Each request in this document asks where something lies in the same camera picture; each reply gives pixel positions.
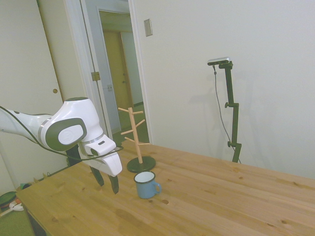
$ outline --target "wood grain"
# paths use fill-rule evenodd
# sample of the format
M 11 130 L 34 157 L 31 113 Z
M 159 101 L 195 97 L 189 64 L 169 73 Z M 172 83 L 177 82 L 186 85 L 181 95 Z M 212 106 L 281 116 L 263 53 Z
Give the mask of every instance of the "wood grain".
M 154 145 L 162 193 L 140 199 L 123 142 L 115 195 L 79 163 L 18 193 L 52 236 L 314 236 L 315 180 Z

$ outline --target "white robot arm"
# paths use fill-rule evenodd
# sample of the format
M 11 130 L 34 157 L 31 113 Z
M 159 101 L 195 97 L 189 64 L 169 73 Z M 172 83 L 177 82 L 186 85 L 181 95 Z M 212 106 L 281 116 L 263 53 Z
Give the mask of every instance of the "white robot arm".
M 0 109 L 0 131 L 22 135 L 54 151 L 66 151 L 78 144 L 81 159 L 103 156 L 116 148 L 115 142 L 103 133 L 96 109 L 92 101 L 86 97 L 66 100 L 53 116 L 27 115 L 2 108 Z M 97 159 L 86 160 L 84 163 L 112 177 L 122 171 L 116 152 Z

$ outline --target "black cable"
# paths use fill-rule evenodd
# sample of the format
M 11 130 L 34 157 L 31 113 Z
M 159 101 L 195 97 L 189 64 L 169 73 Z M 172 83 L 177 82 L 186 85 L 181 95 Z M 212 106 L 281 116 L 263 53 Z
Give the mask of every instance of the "black cable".
M 102 155 L 102 156 L 95 156 L 95 157 L 91 157 L 91 158 L 87 158 L 87 159 L 79 159 L 79 158 L 76 158 L 76 157 L 73 157 L 73 156 L 69 156 L 69 155 L 66 155 L 66 154 L 64 154 L 64 153 L 61 153 L 61 152 L 58 152 L 58 151 L 55 151 L 55 150 L 51 150 L 51 149 L 48 149 L 48 148 L 46 148 L 45 146 L 43 146 L 43 145 L 37 140 L 37 138 L 29 131 L 29 129 L 27 129 L 27 127 L 26 127 L 17 117 L 15 117 L 15 116 L 14 116 L 10 111 L 8 111 L 6 108 L 4 108 L 4 107 L 2 107 L 2 106 L 0 106 L 0 108 L 1 108 L 2 110 L 4 110 L 5 112 L 7 112 L 8 114 L 10 114 L 10 115 L 31 135 L 31 137 L 35 140 L 36 144 L 38 144 L 41 148 L 43 148 L 43 149 L 45 149 L 45 150 L 47 150 L 47 151 L 50 151 L 50 152 L 53 152 L 53 153 L 62 155 L 62 156 L 66 156 L 66 157 L 68 157 L 68 158 L 70 158 L 70 159 L 82 160 L 82 161 L 89 161 L 89 160 L 94 160 L 94 159 L 98 159 L 98 158 L 101 158 L 101 157 L 108 156 L 108 155 L 110 155 L 110 154 L 116 153 L 116 152 L 121 151 L 121 150 L 124 149 L 122 146 L 120 146 L 120 147 L 119 147 L 119 148 L 120 148 L 119 150 L 111 151 L 111 152 L 109 152 L 109 153 L 107 153 L 107 154 L 105 154 L 105 155 Z
M 223 119 L 222 119 L 221 107 L 220 107 L 220 102 L 219 102 L 219 97 L 218 97 L 218 90 L 217 90 L 217 72 L 216 72 L 216 67 L 215 67 L 214 65 L 213 65 L 212 67 L 213 67 L 213 69 L 214 69 L 214 71 L 215 71 L 215 87 L 216 87 L 216 96 L 217 96 L 217 101 L 218 101 L 218 106 L 219 106 L 219 112 L 220 112 L 220 119 L 221 119 L 223 128 L 224 128 L 224 130 L 225 130 L 225 133 L 226 133 L 226 135 L 227 135 L 227 137 L 228 137 L 228 140 L 229 140 L 230 143 L 231 143 L 230 136 L 229 136 L 229 134 L 228 134 L 228 132 L 227 132 L 227 130 L 226 130 L 226 128 L 225 128 L 225 125 L 224 125 L 224 122 L 223 122 Z

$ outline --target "wooden door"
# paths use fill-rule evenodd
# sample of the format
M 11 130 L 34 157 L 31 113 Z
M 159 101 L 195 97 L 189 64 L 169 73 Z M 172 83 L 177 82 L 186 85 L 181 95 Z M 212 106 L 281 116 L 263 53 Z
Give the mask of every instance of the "wooden door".
M 121 34 L 105 31 L 104 38 L 117 107 L 133 107 Z
M 0 1 L 0 29 L 0 104 L 53 115 L 63 102 L 36 0 Z M 15 188 L 67 166 L 64 157 L 3 132 L 0 154 Z

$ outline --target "white door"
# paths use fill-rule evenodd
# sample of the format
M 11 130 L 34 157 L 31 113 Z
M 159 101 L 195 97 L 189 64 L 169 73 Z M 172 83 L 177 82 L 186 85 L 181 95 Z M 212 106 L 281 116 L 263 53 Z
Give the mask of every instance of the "white door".
M 53 115 L 62 98 L 36 0 L 0 1 L 0 30 L 0 104 Z M 0 171 L 7 169 L 15 188 L 67 166 L 64 157 L 13 134 L 0 133 L 0 155 Z

